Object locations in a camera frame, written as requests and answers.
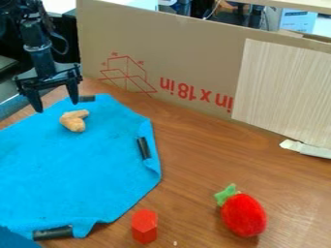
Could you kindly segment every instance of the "blue cloth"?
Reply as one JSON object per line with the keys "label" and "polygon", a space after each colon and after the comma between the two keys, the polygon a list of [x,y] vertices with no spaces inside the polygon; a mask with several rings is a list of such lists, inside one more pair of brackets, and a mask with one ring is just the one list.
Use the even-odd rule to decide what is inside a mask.
{"label": "blue cloth", "polygon": [[[90,111],[81,134],[59,123],[78,109]],[[144,161],[140,137],[151,152]],[[0,132],[0,226],[31,239],[32,231],[72,225],[74,237],[85,237],[133,207],[161,176],[148,118],[105,94],[76,106],[65,99]]]}
{"label": "blue cloth", "polygon": [[25,237],[0,227],[0,248],[41,248]]}

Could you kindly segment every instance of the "wood grain board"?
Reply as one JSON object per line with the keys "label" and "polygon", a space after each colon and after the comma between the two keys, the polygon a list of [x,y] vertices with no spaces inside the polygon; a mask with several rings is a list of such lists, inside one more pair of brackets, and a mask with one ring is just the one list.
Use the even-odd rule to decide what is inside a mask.
{"label": "wood grain board", "polygon": [[[83,95],[111,94],[151,118],[164,179],[115,223],[96,225],[83,239],[41,242],[43,247],[166,248],[175,247],[174,241],[178,248],[330,247],[329,160],[280,148],[279,143],[284,140],[280,135],[93,80],[86,79],[79,90]],[[44,96],[43,102],[49,106],[67,95],[65,88],[57,88]],[[0,129],[31,113],[31,107],[21,110],[0,122]],[[261,236],[239,238],[220,220],[213,195],[231,182],[265,207],[269,224]],[[141,208],[155,210],[159,215],[158,239],[149,245],[140,245],[132,239],[132,216]]]}
{"label": "wood grain board", "polygon": [[236,0],[236,2],[331,15],[331,0]]}
{"label": "wood grain board", "polygon": [[232,118],[331,148],[331,55],[247,40]]}

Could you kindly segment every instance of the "red block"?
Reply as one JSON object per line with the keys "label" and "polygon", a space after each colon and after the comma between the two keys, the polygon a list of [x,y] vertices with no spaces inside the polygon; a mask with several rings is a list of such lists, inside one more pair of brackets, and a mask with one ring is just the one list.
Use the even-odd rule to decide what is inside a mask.
{"label": "red block", "polygon": [[142,209],[134,214],[132,222],[133,238],[147,244],[157,239],[158,216],[155,212]]}

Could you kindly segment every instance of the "strawberry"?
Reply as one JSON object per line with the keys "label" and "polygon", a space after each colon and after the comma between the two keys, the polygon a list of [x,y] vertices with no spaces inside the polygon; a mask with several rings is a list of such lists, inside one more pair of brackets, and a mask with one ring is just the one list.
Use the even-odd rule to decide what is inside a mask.
{"label": "strawberry", "polygon": [[265,230],[267,217],[263,207],[251,196],[236,192],[234,184],[216,194],[215,199],[226,226],[237,235],[256,236]]}

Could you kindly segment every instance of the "wooden table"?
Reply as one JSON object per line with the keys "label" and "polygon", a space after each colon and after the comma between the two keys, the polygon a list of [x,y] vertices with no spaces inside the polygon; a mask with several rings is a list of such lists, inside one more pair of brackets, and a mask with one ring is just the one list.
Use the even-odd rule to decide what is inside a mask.
{"label": "wooden table", "polygon": [[[159,214],[159,237],[145,247],[331,247],[331,166],[329,160],[280,148],[281,136],[230,123],[112,86],[86,80],[81,94],[109,93],[152,119],[164,179],[122,218],[96,225],[84,239],[65,238],[44,247],[143,247],[131,237],[131,218],[146,207]],[[64,98],[58,88],[46,106]],[[31,114],[25,108],[1,122],[4,128]],[[269,216],[267,231],[243,239],[220,220],[213,195],[235,182],[257,198]]]}

